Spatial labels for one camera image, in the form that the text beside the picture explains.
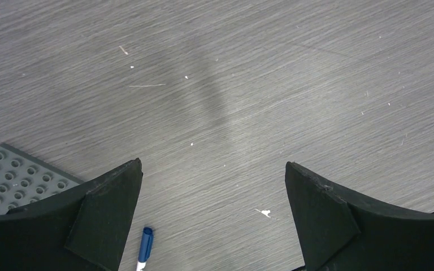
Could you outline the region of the blue marker cap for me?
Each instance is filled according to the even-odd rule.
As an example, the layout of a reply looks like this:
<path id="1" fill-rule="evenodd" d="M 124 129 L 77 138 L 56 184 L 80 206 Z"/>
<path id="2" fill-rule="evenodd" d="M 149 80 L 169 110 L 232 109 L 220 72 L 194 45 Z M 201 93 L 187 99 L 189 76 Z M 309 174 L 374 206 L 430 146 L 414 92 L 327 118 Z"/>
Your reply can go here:
<path id="1" fill-rule="evenodd" d="M 140 249 L 138 254 L 138 262 L 145 263 L 150 257 L 151 248 L 153 245 L 154 233 L 150 227 L 144 227 L 142 231 Z"/>

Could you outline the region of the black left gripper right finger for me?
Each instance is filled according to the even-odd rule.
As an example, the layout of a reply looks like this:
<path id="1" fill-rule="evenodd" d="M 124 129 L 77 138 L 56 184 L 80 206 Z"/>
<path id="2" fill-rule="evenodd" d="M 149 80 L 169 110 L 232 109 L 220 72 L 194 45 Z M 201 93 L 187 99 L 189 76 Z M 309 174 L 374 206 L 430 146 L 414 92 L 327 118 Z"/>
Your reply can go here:
<path id="1" fill-rule="evenodd" d="M 434 270 L 434 212 L 382 202 L 293 162 L 285 185 L 306 270 Z"/>

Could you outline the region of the white marker pen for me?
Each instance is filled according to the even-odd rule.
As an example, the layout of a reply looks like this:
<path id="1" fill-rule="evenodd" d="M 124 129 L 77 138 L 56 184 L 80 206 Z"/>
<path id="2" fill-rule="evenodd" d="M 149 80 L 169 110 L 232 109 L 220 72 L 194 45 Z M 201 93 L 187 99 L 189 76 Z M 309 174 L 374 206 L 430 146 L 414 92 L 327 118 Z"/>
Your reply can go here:
<path id="1" fill-rule="evenodd" d="M 144 271 L 146 267 L 146 262 L 137 262 L 136 271 Z"/>

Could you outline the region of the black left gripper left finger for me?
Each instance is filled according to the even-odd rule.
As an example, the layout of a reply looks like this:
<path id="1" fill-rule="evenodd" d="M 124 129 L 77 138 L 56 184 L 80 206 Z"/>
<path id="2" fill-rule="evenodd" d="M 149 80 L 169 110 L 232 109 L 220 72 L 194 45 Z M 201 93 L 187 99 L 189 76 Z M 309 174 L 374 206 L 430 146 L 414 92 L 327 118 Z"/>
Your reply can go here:
<path id="1" fill-rule="evenodd" d="M 0 215 L 0 270 L 118 270 L 142 176 L 130 160 Z"/>

